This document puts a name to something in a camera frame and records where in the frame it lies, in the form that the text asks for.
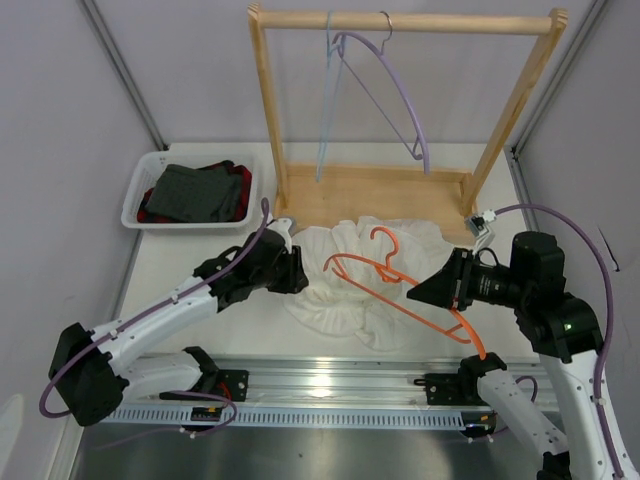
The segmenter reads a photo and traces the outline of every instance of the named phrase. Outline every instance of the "red cloth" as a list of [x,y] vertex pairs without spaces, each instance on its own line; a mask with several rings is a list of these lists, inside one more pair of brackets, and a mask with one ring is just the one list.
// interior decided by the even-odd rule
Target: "red cloth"
[[[230,175],[242,176],[242,192],[240,193],[240,201],[238,202],[236,213],[232,220],[234,222],[239,222],[247,216],[247,209],[249,207],[249,191],[251,190],[251,172],[243,165],[234,165],[231,160],[224,160],[220,163],[209,165],[208,167],[199,168],[198,170],[214,170],[216,168],[225,168]],[[153,213],[147,212],[145,210],[145,206],[151,198],[152,193],[153,188],[147,190],[142,198],[142,202],[140,202],[140,208],[138,209],[137,215],[138,223],[182,223],[169,217],[154,215]]]

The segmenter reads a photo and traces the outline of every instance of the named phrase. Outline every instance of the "gray floor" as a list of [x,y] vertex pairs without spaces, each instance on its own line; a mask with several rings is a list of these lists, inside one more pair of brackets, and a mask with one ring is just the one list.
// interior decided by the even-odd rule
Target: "gray floor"
[[468,445],[457,432],[230,428],[189,440],[150,435],[94,450],[144,431],[137,425],[86,430],[72,480],[535,479],[515,438]]

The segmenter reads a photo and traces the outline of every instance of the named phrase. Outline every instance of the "purple hanger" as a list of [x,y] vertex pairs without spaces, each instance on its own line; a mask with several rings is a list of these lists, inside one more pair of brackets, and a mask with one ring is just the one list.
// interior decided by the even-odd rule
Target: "purple hanger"
[[[398,93],[400,93],[400,96],[402,97],[402,100],[404,101],[404,104],[407,107],[407,110],[409,111],[409,115],[411,116],[411,121],[413,122],[413,127],[416,129],[416,141],[413,144],[413,148],[409,146],[409,144],[405,141],[404,138],[402,138],[402,135],[400,135],[400,132],[398,131],[396,126],[393,124],[389,116],[385,113],[385,111],[382,109],[380,104],[373,97],[373,95],[371,94],[369,89],[365,86],[365,84],[362,82],[360,77],[358,77],[358,75],[353,70],[353,68],[351,68],[351,65],[349,65],[349,63],[345,60],[344,54],[345,54],[345,45],[346,45],[347,37],[355,38],[360,43],[362,43],[365,47],[371,50],[375,54],[375,56],[378,58],[378,60],[380,60],[384,68],[387,70],[387,72],[391,76],[391,80],[396,85],[396,88],[398,89]],[[422,160],[422,164],[424,166],[424,173],[429,173],[429,150],[427,148],[427,141],[425,140],[424,134],[422,133],[422,126],[420,124],[420,120],[418,119],[418,116],[416,115],[416,112],[413,109],[413,105],[409,100],[409,94],[407,93],[407,89],[404,86],[404,83],[402,83],[402,80],[400,80],[400,77],[398,76],[398,73],[396,72],[396,70],[393,68],[391,63],[389,63],[389,61],[386,59],[383,51],[379,50],[378,47],[376,47],[373,43],[371,43],[369,40],[367,40],[365,37],[363,37],[359,33],[338,32],[336,36],[333,38],[332,44],[335,44],[336,42],[338,42],[338,40],[340,41],[340,43],[337,46],[337,51],[338,51],[338,55],[340,56],[340,60],[353,74],[355,79],[358,81],[360,86],[364,89],[365,93],[369,96],[369,98],[373,101],[375,106],[378,107],[378,110],[380,110],[380,113],[382,113],[385,120],[389,123],[389,125],[391,125],[391,128],[393,128],[393,131],[396,132],[396,135],[398,136],[400,141],[404,144],[404,146],[407,148],[407,150],[409,151],[411,156],[414,158],[414,160]],[[418,145],[420,145],[421,153],[416,152]]]

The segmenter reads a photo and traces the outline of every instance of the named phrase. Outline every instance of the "white basket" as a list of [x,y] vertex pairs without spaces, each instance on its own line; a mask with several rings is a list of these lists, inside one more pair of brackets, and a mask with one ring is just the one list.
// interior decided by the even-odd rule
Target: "white basket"
[[[155,186],[167,168],[167,165],[177,164],[191,168],[201,168],[223,160],[231,160],[236,165],[243,165],[251,172],[251,189],[249,190],[249,204],[247,215],[239,222],[219,222],[219,223],[140,223],[137,220],[140,203],[147,190]],[[122,224],[127,228],[137,228],[142,230],[187,230],[187,229],[221,229],[221,228],[241,228],[251,221],[256,203],[257,168],[254,158],[251,155],[206,155],[206,154],[182,154],[172,152],[151,152],[143,156],[133,172],[127,196],[122,207]]]

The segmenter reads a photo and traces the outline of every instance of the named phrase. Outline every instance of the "crumpled white fabric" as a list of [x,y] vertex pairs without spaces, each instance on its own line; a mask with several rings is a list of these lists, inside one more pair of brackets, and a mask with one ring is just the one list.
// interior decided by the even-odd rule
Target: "crumpled white fabric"
[[[385,263],[393,243],[378,232],[373,240],[370,233],[376,226],[386,226],[398,238],[400,251],[392,258],[392,267],[422,281],[438,272],[451,255],[453,246],[445,242],[439,227],[424,220],[388,220],[360,217],[356,225],[351,220],[335,227],[310,227],[298,233],[293,243],[302,247],[304,271],[309,286],[298,295],[284,295],[284,306],[302,324],[334,337],[355,335],[368,347],[378,351],[393,351],[408,345],[416,330],[428,327],[358,289],[335,275],[330,262],[326,272],[322,268],[334,253],[353,253],[379,263]],[[349,276],[390,300],[406,307],[427,320],[446,326],[453,325],[446,310],[406,299],[411,288],[406,282],[385,283],[375,268],[364,262],[340,259]]]

